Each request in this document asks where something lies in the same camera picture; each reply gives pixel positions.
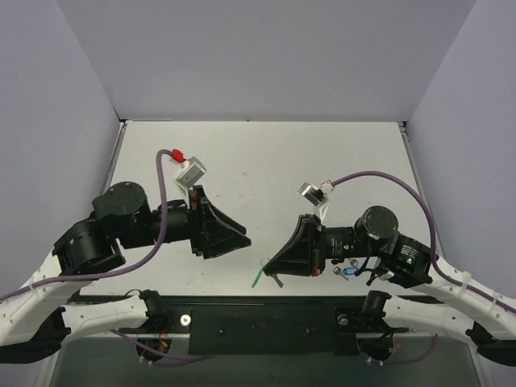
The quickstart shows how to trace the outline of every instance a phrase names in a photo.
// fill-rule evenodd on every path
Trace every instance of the purple cable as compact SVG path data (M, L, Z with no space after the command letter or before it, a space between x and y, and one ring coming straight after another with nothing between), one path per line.
M158 185L160 187L161 209L167 208L167 192L166 192L165 183L164 183L163 165L161 164L161 157L162 156L171 156L171 155L172 155L172 153L166 149L161 149L156 154L156 171L158 174ZM53 284L55 282L96 281L96 280L100 280L102 278L111 278L111 277L121 276L123 274L130 273L138 268L141 268L144 264L146 264L148 261L150 261L153 258L153 256L160 249L161 244L163 244L166 232L167 232L167 217L162 216L161 223L160 223L160 232L158 234L156 243L152 247L152 250L144 258L142 258L135 264L127 266L126 268L121 268L120 270L114 270L113 272L108 272L108 273L82 274L82 275L78 275L78 276L60 276L60 277L46 278L44 280L34 282L32 284L32 288L38 288L40 286ZM19 296L20 294L24 294L24 293L28 292L29 290L31 290L31 288L29 286L24 286L18 290L15 290L14 292L10 292L8 294L5 294L4 296L1 296L0 302L4 302L5 300L7 300L9 298Z
M425 213L425 216L427 217L428 227L430 229L430 257L431 257L432 267L445 280L451 282L453 285L462 286L462 282L460 282L458 280L455 280L455 279L451 278L450 276L448 276L437 265L437 254L435 253L435 248L436 248L436 242L435 242L436 231L435 231L435 222L434 222L434 219L432 217L432 213L430 211L430 208L427 206L427 204L421 198L421 196L419 196L419 194L415 190L413 190L412 187L410 187L410 185L406 184L403 180L398 179L397 177L395 177L393 175L389 175L388 173L379 172L379 171L363 171L363 172L352 173L351 175L347 175L346 177L342 177L342 178L340 178L338 180L333 181L331 184L334 187L336 187L337 185L342 184L345 181L350 181L352 179L355 179L357 177L362 177L362 176L378 176L378 177L383 177L383 178L385 178L387 180L391 180L394 183L396 183L396 184L400 185L401 187L403 187L410 195L412 195L412 197L414 199L416 199L416 202L418 202L418 204L421 206L422 211ZM490 296L486 292L484 292L484 291L482 291L482 290L480 290L480 289L478 289L478 288L476 288L476 287L474 287L472 285L467 285L466 289L471 290L472 292L478 294L479 296L485 298L486 300L488 300L490 302L494 301L493 296ZM504 308L506 310L509 310L511 313L516 314L516 308L513 308L512 306L510 306L508 304L505 304L504 302L502 302L500 300L496 300L496 304L498 306L501 306L502 308Z
M408 360L392 360L392 361L386 360L386 361L384 361L384 365L412 364L412 363L417 363L421 360L425 360L428 356L430 356L432 353L435 352L438 342L439 342L439 337L437 335L435 335L434 339L432 340L432 345L430 346L430 348L428 348L428 351L426 351L422 355L415 357L413 359L408 359Z
M167 359L182 361L182 363L177 363L177 364L176 363L173 363L173 364L163 363L163 364L159 365L159 367L172 367L172 366L178 366L178 365L187 365L187 364L192 364L192 363L196 363L200 360L203 360L203 358L196 358L196 357L194 357L193 359L186 359L185 357L172 356L172 355L169 355L168 353L163 353L163 352L157 351L156 349L152 349L152 348L148 347L147 345L140 343L137 339L133 339L132 337L129 337L128 335L125 335L120 331L112 330L111 332L114 333L115 335L120 336L122 339L125 339L128 342L133 343L136 347L140 347L140 348L144 349L147 352L151 352L155 355L166 357Z

